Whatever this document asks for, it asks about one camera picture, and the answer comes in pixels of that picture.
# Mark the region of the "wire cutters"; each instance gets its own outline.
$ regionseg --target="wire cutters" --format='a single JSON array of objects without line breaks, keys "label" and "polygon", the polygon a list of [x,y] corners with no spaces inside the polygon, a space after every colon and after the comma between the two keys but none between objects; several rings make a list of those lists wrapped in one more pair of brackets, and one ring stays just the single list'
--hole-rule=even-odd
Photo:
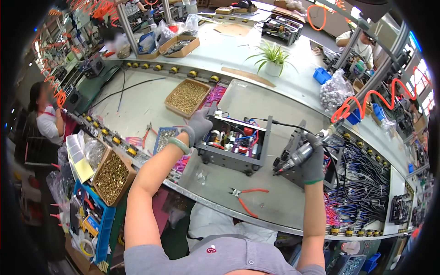
[{"label": "wire cutters", "polygon": [[248,190],[240,191],[240,190],[235,189],[235,188],[232,188],[232,187],[230,187],[230,188],[231,188],[233,191],[232,191],[232,192],[228,192],[228,193],[231,194],[231,195],[233,195],[233,196],[235,196],[235,197],[237,197],[237,198],[238,198],[238,201],[239,201],[240,204],[243,206],[244,210],[246,210],[246,212],[247,212],[249,215],[251,215],[252,217],[258,219],[258,216],[257,216],[256,214],[252,213],[252,212],[249,210],[249,208],[247,208],[247,206],[245,205],[245,203],[243,202],[243,200],[240,199],[240,194],[241,194],[241,193],[257,192],[257,191],[265,192],[265,193],[269,193],[269,190],[266,190],[266,189],[263,189],[263,188],[254,188],[254,189],[248,189]]},{"label": "wire cutters", "polygon": [[142,140],[142,149],[145,149],[145,140],[147,139],[147,135],[148,135],[148,132],[149,131],[153,131],[153,133],[155,133],[156,135],[158,135],[158,132],[156,132],[154,129],[153,129],[153,126],[151,126],[151,121],[150,121],[150,123],[147,125],[147,132],[145,132],[145,135],[143,136],[143,140]]}]

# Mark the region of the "jade bangle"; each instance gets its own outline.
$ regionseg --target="jade bangle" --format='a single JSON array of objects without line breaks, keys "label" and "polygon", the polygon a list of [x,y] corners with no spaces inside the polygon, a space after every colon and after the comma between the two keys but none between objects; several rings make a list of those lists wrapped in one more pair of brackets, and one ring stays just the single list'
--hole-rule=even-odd
[{"label": "jade bangle", "polygon": [[186,144],[184,144],[180,139],[177,139],[175,137],[170,137],[168,138],[168,143],[174,144],[177,147],[179,147],[185,155],[188,155],[190,153],[190,148]]}]

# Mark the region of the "red capacitor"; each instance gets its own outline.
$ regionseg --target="red capacitor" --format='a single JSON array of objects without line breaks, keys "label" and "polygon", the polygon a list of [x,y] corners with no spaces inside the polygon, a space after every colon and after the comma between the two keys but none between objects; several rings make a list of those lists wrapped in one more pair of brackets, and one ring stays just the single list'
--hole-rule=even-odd
[{"label": "red capacitor", "polygon": [[248,150],[248,148],[246,148],[246,147],[243,147],[243,146],[238,147],[239,153],[246,154],[247,150]]},{"label": "red capacitor", "polygon": [[245,132],[246,136],[251,136],[253,134],[253,130],[251,128],[248,128],[248,127],[245,127],[243,132]]}]

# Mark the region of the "gray work glove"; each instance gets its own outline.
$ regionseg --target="gray work glove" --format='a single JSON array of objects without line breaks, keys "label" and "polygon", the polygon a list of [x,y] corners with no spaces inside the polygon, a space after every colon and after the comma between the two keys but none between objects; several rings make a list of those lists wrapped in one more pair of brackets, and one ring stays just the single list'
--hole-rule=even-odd
[{"label": "gray work glove", "polygon": [[300,165],[303,176],[302,180],[304,184],[314,184],[324,179],[324,148],[312,134],[305,134],[305,139],[312,145],[313,153]]},{"label": "gray work glove", "polygon": [[193,147],[195,144],[202,140],[202,137],[213,128],[213,123],[206,119],[206,114],[209,108],[203,108],[196,111],[192,116],[188,125],[182,128],[183,132],[186,132],[189,136],[189,147]]},{"label": "gray work glove", "polygon": [[58,109],[58,103],[56,102],[57,98],[54,97],[54,99],[52,100],[52,107],[54,107],[54,111],[56,111],[56,109]]}]

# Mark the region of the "potted plant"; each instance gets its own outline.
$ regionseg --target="potted plant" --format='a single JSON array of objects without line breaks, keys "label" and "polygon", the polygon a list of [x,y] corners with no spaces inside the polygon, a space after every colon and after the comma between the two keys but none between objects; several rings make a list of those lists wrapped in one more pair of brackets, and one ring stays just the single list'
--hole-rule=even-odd
[{"label": "potted plant", "polygon": [[258,67],[258,72],[260,72],[261,68],[264,64],[266,64],[266,67],[264,71],[273,77],[280,77],[282,70],[284,68],[284,65],[290,64],[286,59],[290,56],[286,53],[286,51],[281,50],[281,45],[277,45],[274,43],[272,46],[270,46],[266,41],[264,41],[266,44],[263,47],[257,46],[262,52],[257,55],[251,55],[250,57],[246,58],[248,60],[249,58],[256,57],[256,56],[262,56],[262,59],[255,62],[254,66],[261,62],[260,66]]}]

